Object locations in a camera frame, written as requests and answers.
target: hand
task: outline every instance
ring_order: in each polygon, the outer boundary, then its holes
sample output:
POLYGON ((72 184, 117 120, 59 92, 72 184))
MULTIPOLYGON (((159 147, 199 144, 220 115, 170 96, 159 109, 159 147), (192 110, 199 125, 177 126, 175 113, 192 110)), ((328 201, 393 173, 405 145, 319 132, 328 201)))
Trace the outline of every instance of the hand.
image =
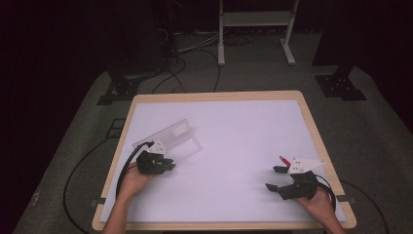
POLYGON ((124 180, 122 181, 119 190, 119 197, 130 198, 132 195, 141 191, 154 175, 142 174, 136 163, 129 164, 128 170, 125 172, 124 180))
POLYGON ((316 195, 310 200, 304 197, 295 199, 295 201, 319 221, 327 233, 344 233, 331 205, 330 197, 324 189, 317 187, 316 195))

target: dark background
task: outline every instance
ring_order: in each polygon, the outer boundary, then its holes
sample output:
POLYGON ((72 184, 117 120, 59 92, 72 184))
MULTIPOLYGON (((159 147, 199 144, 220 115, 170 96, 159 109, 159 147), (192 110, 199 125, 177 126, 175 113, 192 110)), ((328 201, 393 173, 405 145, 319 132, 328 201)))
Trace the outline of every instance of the dark background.
MULTIPOLYGON (((169 29, 217 29, 218 1, 177 2, 180 6, 170 5, 169 29)), ((240 5, 246 11, 290 7, 288 1, 256 2, 226 1, 225 7, 240 5)), ((95 78, 112 64, 133 64, 142 71, 163 65, 169 55, 160 48, 155 28, 165 26, 169 18, 163 6, 170 3, 3 0, 0 4, 4 81, 0 218, 7 223, 0 232, 10 233, 95 78)), ((314 65, 360 67, 413 130, 411 5, 401 0, 302 0, 294 30, 324 29, 314 65)))

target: gray carpet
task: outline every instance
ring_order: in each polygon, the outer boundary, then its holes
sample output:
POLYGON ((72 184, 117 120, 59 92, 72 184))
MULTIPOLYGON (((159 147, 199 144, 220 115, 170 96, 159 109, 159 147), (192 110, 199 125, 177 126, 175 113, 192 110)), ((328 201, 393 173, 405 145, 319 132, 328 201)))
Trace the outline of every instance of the gray carpet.
MULTIPOLYGON (((298 90, 303 93, 320 135, 341 179, 362 188, 379 205, 392 233, 413 230, 413 136, 378 92, 374 81, 355 68, 350 79, 367 100, 342 101, 324 97, 316 75, 332 74, 336 67, 311 67, 320 34, 293 33, 290 47, 296 59, 289 66, 280 45, 281 34, 258 35, 255 41, 225 48, 226 65, 220 68, 217 92, 298 90)), ((183 35, 178 46, 185 48, 205 40, 183 35)), ((216 54, 216 46, 205 47, 216 54)), ((218 66, 205 52, 181 56, 185 69, 178 75, 187 93, 212 92, 218 66)), ((172 66, 172 71, 182 66, 172 66)), ((168 72, 145 80, 138 93, 150 94, 168 72)), ((62 205, 65 183, 77 163, 105 139, 114 118, 126 118, 130 101, 96 105, 110 84, 107 73, 96 77, 38 190, 40 196, 23 214, 15 233, 81 233, 68 220, 62 205)), ((183 93, 176 79, 169 79, 156 93, 183 93)), ((100 197, 117 139, 108 139, 83 161, 67 189, 67 208, 74 220, 94 233, 91 223, 94 201, 100 197)), ((348 233, 385 233, 384 224, 373 205, 351 186, 343 187, 356 203, 352 208, 357 227, 348 233)), ((293 233, 321 233, 320 230, 293 233)))

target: floor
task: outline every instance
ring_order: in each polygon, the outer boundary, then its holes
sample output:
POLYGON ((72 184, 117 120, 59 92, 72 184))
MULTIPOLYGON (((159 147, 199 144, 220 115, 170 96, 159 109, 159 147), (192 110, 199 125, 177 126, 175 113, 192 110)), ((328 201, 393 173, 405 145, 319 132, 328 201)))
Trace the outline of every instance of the floor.
MULTIPOLYGON (((226 64, 222 67, 217 66, 213 56, 217 53, 216 45, 181 55, 186 66, 183 67, 181 60, 170 67, 173 72, 184 68, 177 74, 181 85, 165 71, 141 82, 137 93, 300 91, 337 175, 362 189, 377 203, 392 233, 411 233, 412 134, 379 93, 373 79, 357 67, 350 79, 366 100, 343 101, 323 95, 315 76, 332 74, 336 67, 312 66, 320 33, 292 34, 290 48, 296 59, 293 66, 287 64, 283 55, 282 37, 282 33, 270 33, 237 38, 249 43, 226 46, 226 64)), ((180 35, 177 45, 186 48, 206 39, 205 35, 180 35)), ((114 119, 126 118, 131 105, 130 101, 96 105, 109 85, 110 77, 106 72, 96 77, 39 184, 39 196, 28 205, 15 233, 81 233, 69 221, 62 204, 63 190, 75 168, 65 194, 67 209, 80 227, 95 233, 91 227, 95 204, 118 142, 116 138, 105 140, 105 136, 114 119)), ((386 233, 378 211, 366 196, 350 185, 343 183, 343 187, 353 201, 357 218, 357 227, 348 233, 386 233)), ((292 233, 322 231, 296 230, 292 233)))

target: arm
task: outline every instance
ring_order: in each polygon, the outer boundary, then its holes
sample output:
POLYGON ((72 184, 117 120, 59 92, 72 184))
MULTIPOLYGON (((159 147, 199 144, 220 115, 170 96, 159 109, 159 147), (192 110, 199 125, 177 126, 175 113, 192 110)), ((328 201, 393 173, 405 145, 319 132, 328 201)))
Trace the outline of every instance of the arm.
POLYGON ((118 197, 103 228, 103 233, 125 233, 131 198, 141 191, 152 177, 152 175, 143 175, 136 167, 136 163, 130 164, 118 197))
POLYGON ((318 187, 316 195, 311 199, 298 198, 295 200, 300 204, 313 218, 321 223, 327 233, 342 234, 345 233, 343 227, 335 215, 330 202, 328 193, 318 187))

